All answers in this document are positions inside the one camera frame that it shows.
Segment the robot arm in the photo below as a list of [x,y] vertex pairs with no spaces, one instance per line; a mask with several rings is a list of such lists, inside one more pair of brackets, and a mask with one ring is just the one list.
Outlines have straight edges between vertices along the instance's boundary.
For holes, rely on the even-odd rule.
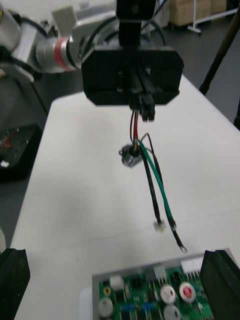
[[42,73],[82,69],[84,92],[95,105],[129,105],[143,121],[153,121],[155,105],[179,94],[184,67],[174,49],[141,35],[156,2],[118,0],[116,12],[81,20],[69,38],[48,38],[39,24],[14,19],[0,5],[0,67],[31,82]]

